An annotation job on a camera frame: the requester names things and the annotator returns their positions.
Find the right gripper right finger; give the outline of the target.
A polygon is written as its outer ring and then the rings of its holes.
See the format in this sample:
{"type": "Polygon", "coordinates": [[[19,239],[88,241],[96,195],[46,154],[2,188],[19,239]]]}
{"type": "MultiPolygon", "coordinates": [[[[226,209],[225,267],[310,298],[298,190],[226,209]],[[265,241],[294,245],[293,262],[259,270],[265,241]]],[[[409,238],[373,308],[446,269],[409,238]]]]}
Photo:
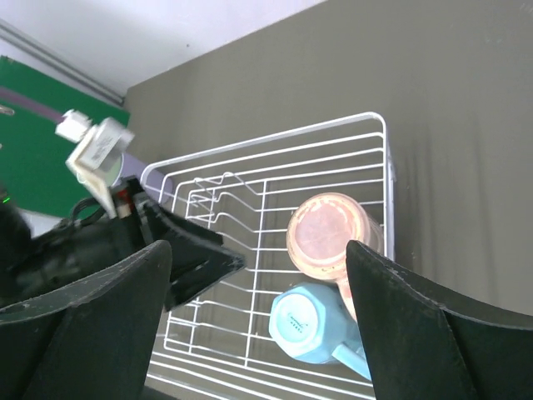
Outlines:
{"type": "Polygon", "coordinates": [[[358,241],[346,271],[379,399],[530,399],[532,318],[467,297],[358,241]]]}

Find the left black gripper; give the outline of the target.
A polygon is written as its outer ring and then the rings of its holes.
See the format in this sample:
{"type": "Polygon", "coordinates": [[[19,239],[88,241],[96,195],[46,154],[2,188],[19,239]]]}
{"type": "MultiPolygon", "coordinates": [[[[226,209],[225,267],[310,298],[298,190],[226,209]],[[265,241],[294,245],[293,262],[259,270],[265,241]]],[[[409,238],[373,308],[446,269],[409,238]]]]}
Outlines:
{"type": "Polygon", "coordinates": [[[170,312],[241,271],[246,258],[224,246],[222,235],[168,212],[134,177],[112,190],[122,217],[109,217],[94,197],[34,237],[7,189],[1,190],[1,305],[35,298],[120,262],[155,241],[172,250],[164,308],[170,312]]]}

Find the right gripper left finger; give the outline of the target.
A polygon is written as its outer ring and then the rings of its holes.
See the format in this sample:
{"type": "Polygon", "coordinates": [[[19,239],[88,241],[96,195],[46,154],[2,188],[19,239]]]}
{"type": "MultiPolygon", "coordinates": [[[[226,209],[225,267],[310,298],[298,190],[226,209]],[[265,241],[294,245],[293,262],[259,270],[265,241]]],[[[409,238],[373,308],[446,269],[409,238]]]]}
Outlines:
{"type": "Polygon", "coordinates": [[[3,399],[138,399],[172,251],[157,241],[111,267],[1,310],[3,399]]]}

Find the white wire dish rack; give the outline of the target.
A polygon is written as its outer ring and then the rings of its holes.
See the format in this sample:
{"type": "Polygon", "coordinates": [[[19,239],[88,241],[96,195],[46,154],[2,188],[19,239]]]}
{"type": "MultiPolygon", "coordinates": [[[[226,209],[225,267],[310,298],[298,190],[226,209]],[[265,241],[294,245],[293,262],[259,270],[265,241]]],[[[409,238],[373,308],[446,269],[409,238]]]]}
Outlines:
{"type": "Polygon", "coordinates": [[[382,227],[395,254],[394,169],[385,119],[361,112],[168,158],[147,166],[174,182],[161,205],[216,231],[246,267],[162,314],[147,384],[173,399],[371,399],[342,365],[289,358],[271,339],[274,298],[306,281],[286,250],[291,215],[308,198],[342,193],[382,227]]]}

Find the blue mug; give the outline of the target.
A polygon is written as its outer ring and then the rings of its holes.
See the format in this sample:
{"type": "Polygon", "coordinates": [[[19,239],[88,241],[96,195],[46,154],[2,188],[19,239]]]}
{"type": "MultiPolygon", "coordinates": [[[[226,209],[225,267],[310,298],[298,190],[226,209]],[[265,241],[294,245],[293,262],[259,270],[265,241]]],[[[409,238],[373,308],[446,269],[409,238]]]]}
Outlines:
{"type": "Polygon", "coordinates": [[[341,363],[371,380],[359,327],[331,286],[305,282],[275,297],[268,330],[280,349],[297,361],[341,363]]]}

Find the pink mug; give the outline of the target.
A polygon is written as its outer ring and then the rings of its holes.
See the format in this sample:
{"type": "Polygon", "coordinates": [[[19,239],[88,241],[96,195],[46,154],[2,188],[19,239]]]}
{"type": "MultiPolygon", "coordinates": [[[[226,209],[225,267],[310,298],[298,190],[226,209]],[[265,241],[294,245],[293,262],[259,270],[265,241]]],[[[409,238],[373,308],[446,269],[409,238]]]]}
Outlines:
{"type": "Polygon", "coordinates": [[[286,248],[305,275],[336,284],[346,310],[356,319],[346,271],[346,246],[355,240],[383,254],[382,227],[353,198],[326,192],[307,199],[291,216],[286,248]]]}

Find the purple cup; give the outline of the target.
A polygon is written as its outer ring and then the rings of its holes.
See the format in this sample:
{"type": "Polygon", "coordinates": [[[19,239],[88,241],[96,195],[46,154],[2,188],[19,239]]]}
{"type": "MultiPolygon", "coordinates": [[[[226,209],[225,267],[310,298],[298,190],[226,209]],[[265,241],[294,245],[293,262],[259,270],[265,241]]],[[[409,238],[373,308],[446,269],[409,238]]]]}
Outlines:
{"type": "MultiPolygon", "coordinates": [[[[135,176],[141,180],[146,168],[147,165],[144,162],[125,152],[122,155],[122,165],[117,181],[130,176],[135,176]]],[[[160,203],[167,203],[171,200],[171,196],[174,194],[174,182],[170,177],[165,178],[165,174],[158,169],[147,172],[144,177],[146,179],[144,181],[145,191],[152,198],[160,203]]]]}

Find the green cup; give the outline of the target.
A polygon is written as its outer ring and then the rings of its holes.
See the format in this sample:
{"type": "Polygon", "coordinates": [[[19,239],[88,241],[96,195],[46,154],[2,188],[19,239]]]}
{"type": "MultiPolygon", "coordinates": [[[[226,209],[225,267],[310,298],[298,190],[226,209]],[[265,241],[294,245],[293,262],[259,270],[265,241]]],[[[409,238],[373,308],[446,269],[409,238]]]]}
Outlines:
{"type": "Polygon", "coordinates": [[[107,187],[113,187],[121,175],[123,156],[121,153],[108,154],[96,161],[96,169],[86,168],[79,163],[71,166],[71,172],[82,185],[93,183],[97,178],[103,180],[107,187]]]}

